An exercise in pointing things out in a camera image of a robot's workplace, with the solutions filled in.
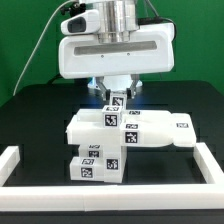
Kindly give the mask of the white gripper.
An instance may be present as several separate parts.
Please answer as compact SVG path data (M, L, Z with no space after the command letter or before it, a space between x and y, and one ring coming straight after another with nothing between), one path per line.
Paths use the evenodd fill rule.
M65 79L97 77L104 101L111 90L105 76L130 75L127 98L133 99L138 74L168 72L174 66L173 23L155 23L131 16L109 18L97 9L87 10L61 23L64 38L59 44L59 72Z

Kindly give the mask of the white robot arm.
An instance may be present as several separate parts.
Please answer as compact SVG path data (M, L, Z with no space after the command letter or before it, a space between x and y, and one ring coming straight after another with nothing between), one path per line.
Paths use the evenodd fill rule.
M94 78L105 99L135 95L141 74L174 66L173 21L139 19L136 0L79 0L61 23L59 71L66 79Z

